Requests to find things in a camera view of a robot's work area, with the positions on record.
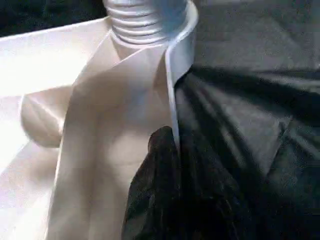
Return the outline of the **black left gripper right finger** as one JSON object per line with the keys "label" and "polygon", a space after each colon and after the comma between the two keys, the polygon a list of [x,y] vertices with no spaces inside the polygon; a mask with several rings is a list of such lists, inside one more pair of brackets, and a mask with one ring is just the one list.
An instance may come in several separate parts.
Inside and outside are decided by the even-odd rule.
{"label": "black left gripper right finger", "polygon": [[239,186],[207,145],[181,146],[188,240],[251,240],[252,215]]}

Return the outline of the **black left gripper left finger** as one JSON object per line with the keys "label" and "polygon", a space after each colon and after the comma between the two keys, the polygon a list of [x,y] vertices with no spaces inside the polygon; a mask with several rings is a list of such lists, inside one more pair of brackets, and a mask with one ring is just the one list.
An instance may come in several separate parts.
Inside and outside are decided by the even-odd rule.
{"label": "black left gripper left finger", "polygon": [[123,240],[176,240],[179,237],[180,159],[172,128],[149,138],[147,155],[131,181],[122,224]]}

